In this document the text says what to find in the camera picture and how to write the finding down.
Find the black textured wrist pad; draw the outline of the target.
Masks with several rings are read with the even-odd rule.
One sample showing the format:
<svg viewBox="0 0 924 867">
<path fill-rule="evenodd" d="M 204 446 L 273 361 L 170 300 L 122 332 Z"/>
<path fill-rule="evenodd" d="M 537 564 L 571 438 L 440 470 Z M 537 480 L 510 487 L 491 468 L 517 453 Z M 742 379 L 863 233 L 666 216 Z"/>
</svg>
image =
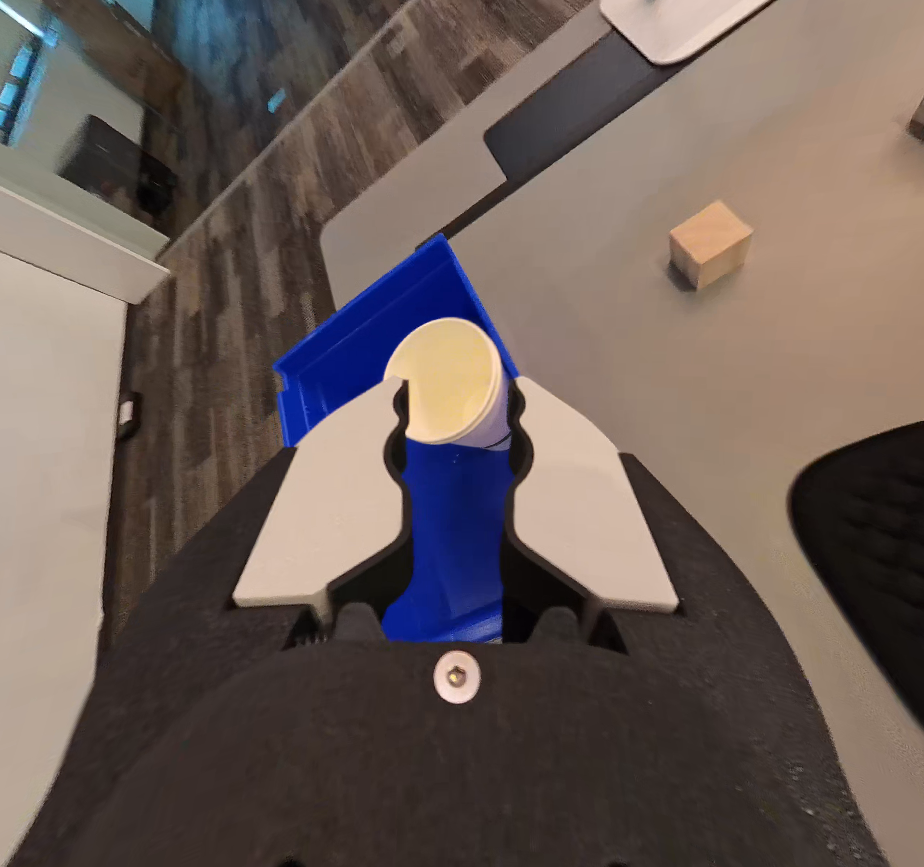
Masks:
<svg viewBox="0 0 924 867">
<path fill-rule="evenodd" d="M 790 488 L 796 540 L 851 629 L 923 724 L 923 422 L 812 461 Z"/>
</svg>

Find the black rectangular table plate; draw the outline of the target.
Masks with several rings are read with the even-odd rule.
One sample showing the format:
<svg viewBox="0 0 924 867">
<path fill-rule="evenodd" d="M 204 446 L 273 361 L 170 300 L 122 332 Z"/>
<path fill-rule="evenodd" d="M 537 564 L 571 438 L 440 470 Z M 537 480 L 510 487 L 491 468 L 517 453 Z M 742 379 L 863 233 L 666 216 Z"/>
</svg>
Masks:
<svg viewBox="0 0 924 867">
<path fill-rule="evenodd" d="M 655 65 L 611 31 L 486 130 L 484 142 L 506 181 L 526 182 L 683 67 Z"/>
</svg>

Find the black floor box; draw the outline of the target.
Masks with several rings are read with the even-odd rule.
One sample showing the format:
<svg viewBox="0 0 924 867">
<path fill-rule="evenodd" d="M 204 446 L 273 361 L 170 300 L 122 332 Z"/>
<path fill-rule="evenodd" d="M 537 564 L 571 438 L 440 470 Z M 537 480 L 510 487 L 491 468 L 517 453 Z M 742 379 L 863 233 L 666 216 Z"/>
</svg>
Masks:
<svg viewBox="0 0 924 867">
<path fill-rule="evenodd" d="M 179 178 L 171 168 L 95 115 L 64 145 L 56 175 L 151 226 L 163 226 Z"/>
</svg>

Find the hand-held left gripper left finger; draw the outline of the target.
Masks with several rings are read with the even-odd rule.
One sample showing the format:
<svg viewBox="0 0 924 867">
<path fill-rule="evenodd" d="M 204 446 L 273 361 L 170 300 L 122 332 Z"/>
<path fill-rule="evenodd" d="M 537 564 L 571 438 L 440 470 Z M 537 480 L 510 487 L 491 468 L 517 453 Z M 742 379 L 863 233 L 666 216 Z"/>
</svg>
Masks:
<svg viewBox="0 0 924 867">
<path fill-rule="evenodd" d="M 296 445 L 233 591 L 237 608 L 302 607 L 319 631 L 364 607 L 381 631 L 413 576 L 412 498 L 403 473 L 407 384 L 377 384 Z"/>
</svg>

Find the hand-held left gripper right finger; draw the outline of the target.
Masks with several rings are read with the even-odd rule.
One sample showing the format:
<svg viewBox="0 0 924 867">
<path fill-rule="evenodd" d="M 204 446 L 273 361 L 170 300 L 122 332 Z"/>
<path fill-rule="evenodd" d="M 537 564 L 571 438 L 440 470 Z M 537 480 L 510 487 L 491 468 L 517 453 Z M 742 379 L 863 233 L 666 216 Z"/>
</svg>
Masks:
<svg viewBox="0 0 924 867">
<path fill-rule="evenodd" d="M 680 598 L 616 445 L 525 376 L 510 384 L 508 424 L 502 642 L 526 642 L 555 608 L 604 645 L 619 640 L 613 611 L 674 615 Z"/>
</svg>

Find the white low cabinet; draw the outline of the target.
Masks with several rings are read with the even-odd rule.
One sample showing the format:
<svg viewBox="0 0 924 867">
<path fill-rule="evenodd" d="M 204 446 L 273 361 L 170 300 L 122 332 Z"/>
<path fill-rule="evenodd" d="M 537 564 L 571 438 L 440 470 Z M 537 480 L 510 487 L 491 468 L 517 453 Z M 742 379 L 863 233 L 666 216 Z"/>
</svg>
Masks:
<svg viewBox="0 0 924 867">
<path fill-rule="evenodd" d="M 128 306 L 168 270 L 2 186 L 1 855 L 94 679 Z"/>
</svg>

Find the blue plastic bin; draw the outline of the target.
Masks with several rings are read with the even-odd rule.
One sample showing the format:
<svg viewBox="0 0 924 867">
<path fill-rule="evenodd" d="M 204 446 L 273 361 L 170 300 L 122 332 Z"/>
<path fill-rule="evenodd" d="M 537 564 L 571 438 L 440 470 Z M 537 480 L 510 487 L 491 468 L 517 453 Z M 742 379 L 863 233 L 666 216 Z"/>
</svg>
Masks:
<svg viewBox="0 0 924 867">
<path fill-rule="evenodd" d="M 420 325 L 457 317 L 517 368 L 446 238 L 439 234 L 294 345 L 273 365 L 283 443 L 296 445 L 330 413 L 383 379 L 399 342 Z M 490 642 L 502 634 L 499 570 L 503 502 L 513 479 L 505 451 L 408 443 L 414 574 L 385 614 L 385 634 L 414 642 Z"/>
</svg>

